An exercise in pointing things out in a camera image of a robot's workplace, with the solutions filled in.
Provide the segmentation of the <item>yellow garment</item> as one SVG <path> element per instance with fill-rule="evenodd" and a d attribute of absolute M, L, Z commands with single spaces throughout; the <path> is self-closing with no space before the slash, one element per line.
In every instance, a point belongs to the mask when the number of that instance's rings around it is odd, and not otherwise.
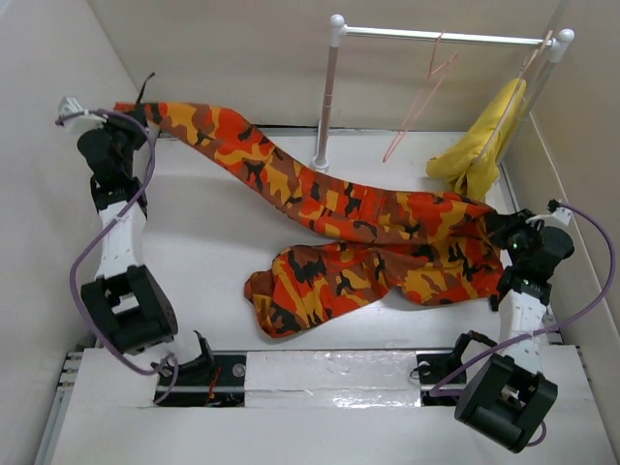
<path fill-rule="evenodd" d="M 527 87 L 526 81 L 519 89 L 516 107 L 506 120 L 499 138 L 476 165 L 473 161 L 481 153 L 497 126 L 516 84 L 517 78 L 509 81 L 454 146 L 427 162 L 427 176 L 444 181 L 458 195 L 475 201 L 485 199 L 499 177 L 497 159 L 517 120 Z"/>

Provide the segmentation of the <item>white clothes rack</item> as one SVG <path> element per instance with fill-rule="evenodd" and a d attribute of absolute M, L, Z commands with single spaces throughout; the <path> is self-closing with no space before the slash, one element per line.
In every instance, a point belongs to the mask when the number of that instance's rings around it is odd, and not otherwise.
<path fill-rule="evenodd" d="M 325 73 L 325 90 L 323 96 L 321 116 L 318 122 L 318 135 L 316 143 L 316 153 L 311 162 L 312 168 L 317 171 L 326 172 L 329 169 L 327 158 L 327 144 L 330 130 L 330 119 L 332 113 L 333 93 L 335 89 L 336 70 L 338 64 L 340 44 L 345 37 L 376 38 L 410 40 L 417 42 L 428 42 L 434 46 L 440 32 L 418 31 L 404 29 L 389 29 L 377 27 L 361 27 L 349 25 L 342 15 L 333 15 L 330 18 L 330 44 Z M 467 33 L 447 32 L 440 42 L 446 44 L 463 44 L 475 46 L 496 46 L 496 47 L 519 47 L 528 50 L 528 56 L 535 48 L 543 44 L 541 39 L 529 39 L 508 36 L 476 35 Z M 512 128 L 511 134 L 497 159 L 500 176 L 500 164 L 508 151 L 513 137 L 517 134 L 521 122 L 527 118 L 538 100 L 542 90 L 549 80 L 550 75 L 555 70 L 558 63 L 566 54 L 568 48 L 575 39 L 575 32 L 570 28 L 562 29 L 558 32 L 553 31 L 552 39 L 546 44 L 546 50 L 541 56 L 541 60 L 534 64 L 525 75 L 527 84 L 523 101 L 519 107 L 517 120 Z"/>

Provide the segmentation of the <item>orange camouflage trousers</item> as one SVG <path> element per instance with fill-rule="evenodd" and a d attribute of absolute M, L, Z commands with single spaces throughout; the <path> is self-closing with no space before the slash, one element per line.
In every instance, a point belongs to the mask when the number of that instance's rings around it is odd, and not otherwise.
<path fill-rule="evenodd" d="M 417 305 L 498 303 L 504 267 L 488 237 L 494 209 L 452 192 L 386 190 L 303 165 L 230 108 L 118 102 L 197 150 L 276 210 L 325 237 L 252 273 L 244 295 L 269 337 L 295 336 L 399 290 Z"/>

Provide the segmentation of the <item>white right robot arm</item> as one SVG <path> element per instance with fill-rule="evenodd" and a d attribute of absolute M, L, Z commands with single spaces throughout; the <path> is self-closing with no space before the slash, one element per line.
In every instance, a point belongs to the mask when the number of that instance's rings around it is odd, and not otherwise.
<path fill-rule="evenodd" d="M 566 232 L 571 212 L 552 204 L 548 213 L 524 209 L 493 214 L 487 221 L 491 243 L 506 251 L 510 264 L 497 285 L 492 306 L 500 315 L 500 340 L 484 362 L 464 348 L 448 357 L 453 378 L 468 382 L 454 417 L 513 453 L 524 450 L 553 406 L 558 387 L 543 374 L 541 338 L 555 268 L 574 253 Z"/>

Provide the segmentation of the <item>wooden hanger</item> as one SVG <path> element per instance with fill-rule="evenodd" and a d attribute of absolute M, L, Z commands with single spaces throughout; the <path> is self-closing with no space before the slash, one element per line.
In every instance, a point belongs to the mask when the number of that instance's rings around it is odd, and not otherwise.
<path fill-rule="evenodd" d="M 516 99 L 518 97 L 519 94 L 519 89 L 521 88 L 522 84 L 525 82 L 525 75 L 526 73 L 529 71 L 529 69 L 534 65 L 537 64 L 540 60 L 541 60 L 541 56 L 543 55 L 544 51 L 546 50 L 546 44 L 548 43 L 549 40 L 552 39 L 552 35 L 553 35 L 553 30 L 549 29 L 546 33 L 546 36 L 543 39 L 543 44 L 540 45 L 538 48 L 535 48 L 528 56 L 525 57 L 525 59 L 523 60 L 519 73 L 517 75 L 517 84 L 511 94 L 511 97 L 507 103 L 507 106 L 501 116 L 501 118 L 498 121 L 497 126 L 495 127 L 493 133 L 491 134 L 489 140 L 487 141 L 486 145 L 484 146 L 484 148 L 482 149 L 482 151 L 480 152 L 480 154 L 477 156 L 477 158 L 473 161 L 473 164 L 476 165 L 481 158 L 488 152 L 488 150 L 490 148 L 493 147 L 493 145 L 495 144 L 496 140 L 499 138 L 500 136 L 500 132 L 503 128 L 503 126 L 506 123 L 506 120 L 508 119 L 508 117 L 510 116 L 511 111 L 516 107 Z"/>

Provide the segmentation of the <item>aluminium frame rail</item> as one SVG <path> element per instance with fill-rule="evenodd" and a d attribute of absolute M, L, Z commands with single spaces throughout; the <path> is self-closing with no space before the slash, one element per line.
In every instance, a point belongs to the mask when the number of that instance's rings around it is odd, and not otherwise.
<path fill-rule="evenodd" d="M 95 341 L 90 346 L 78 344 L 65 355 L 46 426 L 34 461 L 35 465 L 49 465 L 52 462 L 64 419 L 67 415 L 77 382 L 83 354 L 87 349 L 98 348 L 99 346 L 100 344 L 98 341 Z"/>

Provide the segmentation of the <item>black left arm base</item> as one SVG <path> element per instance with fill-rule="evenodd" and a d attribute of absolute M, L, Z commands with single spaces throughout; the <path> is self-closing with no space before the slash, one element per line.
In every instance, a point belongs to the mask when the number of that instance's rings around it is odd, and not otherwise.
<path fill-rule="evenodd" d="M 158 407 L 235 408 L 245 404 L 246 352 L 215 352 L 209 367 L 189 362 Z"/>

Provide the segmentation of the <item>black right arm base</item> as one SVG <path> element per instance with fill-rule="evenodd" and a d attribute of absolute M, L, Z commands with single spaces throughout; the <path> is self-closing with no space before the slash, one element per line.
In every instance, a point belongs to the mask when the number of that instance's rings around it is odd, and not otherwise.
<path fill-rule="evenodd" d="M 415 351 L 415 355 L 416 363 L 410 372 L 410 380 L 419 386 L 421 406 L 455 407 L 457 396 L 433 397 L 430 390 L 470 357 L 460 356 L 457 360 L 451 360 L 447 350 L 421 350 Z"/>

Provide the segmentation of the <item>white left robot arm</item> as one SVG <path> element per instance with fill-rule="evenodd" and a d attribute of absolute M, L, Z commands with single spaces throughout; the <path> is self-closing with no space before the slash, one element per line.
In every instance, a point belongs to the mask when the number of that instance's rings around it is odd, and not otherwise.
<path fill-rule="evenodd" d="M 215 359 L 203 336 L 200 350 L 179 362 L 174 353 L 142 368 L 131 358 L 160 344 L 169 345 L 178 332 L 171 302 L 142 257 L 142 233 L 148 218 L 145 188 L 154 172 L 148 157 L 143 178 L 134 174 L 134 155 L 143 146 L 155 147 L 145 108 L 94 112 L 97 124 L 77 140 L 77 149 L 92 174 L 91 197 L 102 224 L 86 247 L 101 258 L 92 281 L 73 283 L 77 308 L 111 354 L 141 375 L 161 374 L 172 380 L 188 377 L 205 384 L 215 375 Z"/>

